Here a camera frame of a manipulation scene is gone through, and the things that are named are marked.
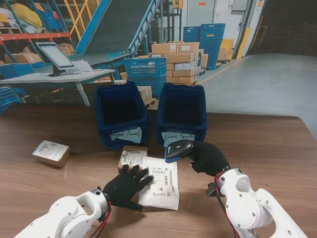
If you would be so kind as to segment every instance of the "concrete floor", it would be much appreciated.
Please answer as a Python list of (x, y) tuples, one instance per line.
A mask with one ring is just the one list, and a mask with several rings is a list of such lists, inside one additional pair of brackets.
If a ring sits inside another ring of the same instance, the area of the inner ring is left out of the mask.
[(299, 117), (317, 140), (317, 57), (263, 54), (233, 63), (199, 77), (222, 71), (201, 84), (208, 112)]

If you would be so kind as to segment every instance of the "table surface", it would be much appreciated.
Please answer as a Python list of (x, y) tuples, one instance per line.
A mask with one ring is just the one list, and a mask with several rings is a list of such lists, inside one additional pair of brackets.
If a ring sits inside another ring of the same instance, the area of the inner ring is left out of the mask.
[(114, 69), (95, 69), (94, 71), (74, 72), (50, 77), (51, 73), (31, 73), (24, 76), (2, 80), (2, 84), (10, 83), (65, 83), (81, 82), (104, 74), (113, 73)]
[[(154, 118), (156, 112), (150, 112)], [(72, 155), (63, 168), (31, 155), (43, 140), (70, 146)], [(250, 177), (254, 190), (269, 191), (309, 238), (317, 237), (317, 144), (301, 119), (208, 113), (206, 141)], [(162, 158), (163, 152), (152, 136), (149, 156)], [(93, 108), (9, 107), (0, 116), (1, 237), (15, 236), (63, 196), (104, 186), (117, 175), (120, 154), (120, 149), (103, 147)], [(213, 178), (197, 174), (189, 164), (188, 159), (178, 162), (178, 211), (114, 207), (101, 237), (232, 238), (217, 200), (205, 195)], [(257, 232), (268, 238), (274, 229), (271, 224)]]

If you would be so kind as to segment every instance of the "yellow railing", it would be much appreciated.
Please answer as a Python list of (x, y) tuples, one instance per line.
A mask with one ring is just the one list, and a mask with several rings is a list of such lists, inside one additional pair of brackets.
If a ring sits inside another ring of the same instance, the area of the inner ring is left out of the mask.
[(70, 35), (74, 41), (81, 39), (100, 1), (101, 0), (64, 0), (74, 24), (70, 30)]

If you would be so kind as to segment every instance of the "handwritten label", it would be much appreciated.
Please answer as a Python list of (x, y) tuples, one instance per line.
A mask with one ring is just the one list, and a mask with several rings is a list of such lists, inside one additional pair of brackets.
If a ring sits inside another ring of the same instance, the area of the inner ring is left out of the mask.
[(115, 139), (128, 140), (134, 143), (140, 143), (141, 138), (142, 138), (142, 130), (139, 127), (133, 130), (126, 130), (126, 131), (114, 133), (111, 135), (111, 140), (115, 140)]
[(176, 132), (162, 132), (162, 137), (164, 139), (164, 147), (178, 140), (195, 140), (195, 135)]

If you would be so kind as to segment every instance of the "handheld barcode scanner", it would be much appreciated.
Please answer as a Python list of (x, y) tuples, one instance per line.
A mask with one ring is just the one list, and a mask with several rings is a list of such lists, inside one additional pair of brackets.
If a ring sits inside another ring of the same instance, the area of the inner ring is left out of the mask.
[(173, 163), (185, 157), (190, 157), (194, 149), (192, 140), (179, 140), (169, 144), (165, 149), (165, 162)]

